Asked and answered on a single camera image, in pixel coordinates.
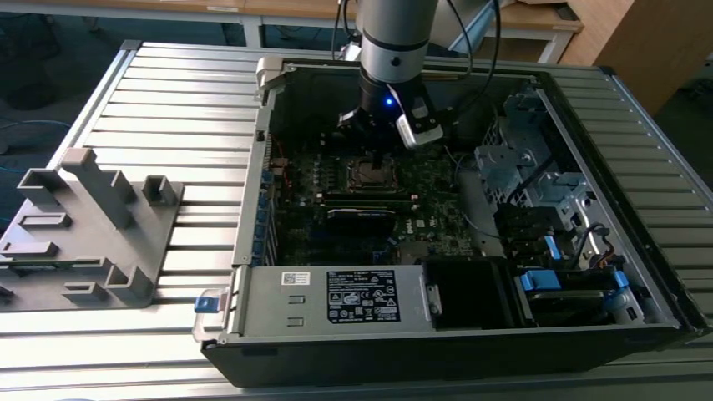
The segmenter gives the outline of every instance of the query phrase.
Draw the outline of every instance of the motherboard chip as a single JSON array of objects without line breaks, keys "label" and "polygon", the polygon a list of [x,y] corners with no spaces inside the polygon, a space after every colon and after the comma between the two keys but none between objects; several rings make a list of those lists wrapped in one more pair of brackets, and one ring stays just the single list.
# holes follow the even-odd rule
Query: motherboard chip
[{"label": "motherboard chip", "polygon": [[374,168],[370,159],[349,163],[349,190],[369,193],[395,192],[392,160],[383,160],[379,168]]}]

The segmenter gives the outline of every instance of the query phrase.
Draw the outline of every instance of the table leg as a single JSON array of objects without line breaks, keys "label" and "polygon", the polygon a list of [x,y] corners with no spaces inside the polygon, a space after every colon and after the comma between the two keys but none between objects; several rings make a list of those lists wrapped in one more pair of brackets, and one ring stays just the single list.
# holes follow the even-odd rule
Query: table leg
[{"label": "table leg", "polygon": [[571,40],[572,32],[558,31],[554,34],[552,39],[546,43],[544,50],[539,55],[538,63],[556,64],[559,62],[560,55],[564,53],[566,46]]},{"label": "table leg", "polygon": [[262,21],[258,15],[241,16],[242,30],[245,31],[245,46],[262,47]]}]

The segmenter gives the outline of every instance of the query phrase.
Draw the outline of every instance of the blue cable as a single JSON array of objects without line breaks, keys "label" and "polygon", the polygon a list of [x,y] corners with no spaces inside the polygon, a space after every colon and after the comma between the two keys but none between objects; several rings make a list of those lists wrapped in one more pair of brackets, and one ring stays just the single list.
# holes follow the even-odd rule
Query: blue cable
[{"label": "blue cable", "polygon": [[5,173],[17,173],[17,174],[26,173],[25,170],[7,169],[6,167],[0,167],[0,171],[3,171]]},{"label": "blue cable", "polygon": [[69,129],[71,127],[70,124],[62,123],[61,121],[54,121],[51,119],[29,119],[26,121],[13,121],[10,124],[6,124],[2,127],[0,127],[0,129],[7,129],[10,127],[14,127],[14,126],[22,125],[22,124],[53,124],[53,125],[61,125],[66,129]]}]

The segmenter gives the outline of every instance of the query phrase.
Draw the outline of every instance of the motherboard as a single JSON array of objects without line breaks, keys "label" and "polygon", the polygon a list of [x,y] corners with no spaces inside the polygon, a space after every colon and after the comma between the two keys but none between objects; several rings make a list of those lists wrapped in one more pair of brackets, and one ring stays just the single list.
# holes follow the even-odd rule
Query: motherboard
[{"label": "motherboard", "polygon": [[327,143],[274,138],[277,263],[367,266],[471,255],[443,146],[375,160]]}]

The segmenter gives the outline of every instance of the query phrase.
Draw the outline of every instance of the black cable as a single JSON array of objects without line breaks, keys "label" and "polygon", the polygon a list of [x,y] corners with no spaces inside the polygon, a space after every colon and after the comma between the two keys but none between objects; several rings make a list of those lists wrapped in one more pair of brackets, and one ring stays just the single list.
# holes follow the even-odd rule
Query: black cable
[{"label": "black cable", "polygon": [[351,32],[349,31],[349,22],[346,21],[346,7],[349,6],[349,0],[342,0],[343,6],[342,6],[342,22],[343,22],[343,34],[346,35],[346,39],[353,42],[354,41],[354,35],[351,35]]},{"label": "black cable", "polygon": [[335,30],[338,29],[338,16],[342,13],[342,2],[338,2],[338,7],[335,8],[335,17],[334,17],[334,28],[331,29],[331,60],[335,60],[334,56],[334,43],[335,43]]},{"label": "black cable", "polygon": [[576,268],[576,265],[579,264],[579,257],[580,253],[583,252],[583,246],[587,243],[587,237],[588,234],[591,234],[591,231],[594,231],[596,228],[604,228],[603,225],[599,222],[594,222],[588,225],[583,233],[580,234],[579,241],[576,242],[576,248],[574,250],[574,254],[571,256],[571,262],[568,263],[568,269],[574,270]]},{"label": "black cable", "polygon": [[458,80],[460,80],[460,79],[466,79],[471,73],[471,43],[470,43],[470,37],[467,36],[467,31],[464,30],[463,20],[459,18],[458,10],[455,9],[455,6],[452,5],[452,1],[451,0],[444,0],[444,1],[447,2],[447,6],[450,7],[452,14],[455,15],[455,19],[458,20],[459,30],[462,31],[463,38],[464,38],[464,46],[467,47],[467,70],[458,77]]},{"label": "black cable", "polygon": [[530,176],[526,177],[524,180],[519,182],[519,185],[514,187],[512,192],[510,192],[510,195],[507,195],[507,198],[504,200],[506,204],[510,203],[510,201],[514,199],[514,196],[532,183],[532,181],[539,178],[542,173],[544,173],[546,167],[548,167],[552,162],[554,162],[554,156],[548,155],[548,157],[542,162],[542,164],[536,167],[536,169],[534,169]]},{"label": "black cable", "polygon": [[462,114],[464,110],[470,108],[472,104],[478,102],[479,96],[484,93],[484,90],[487,89],[487,85],[491,81],[491,76],[494,75],[494,68],[495,64],[498,62],[498,54],[499,54],[499,36],[502,31],[502,18],[499,16],[499,1],[491,0],[491,8],[494,11],[494,49],[491,51],[491,61],[490,61],[490,71],[487,72],[487,78],[484,79],[484,83],[482,84],[482,87],[479,88],[479,91],[475,93],[474,97],[462,105],[455,106],[455,111],[458,112],[458,115]]}]

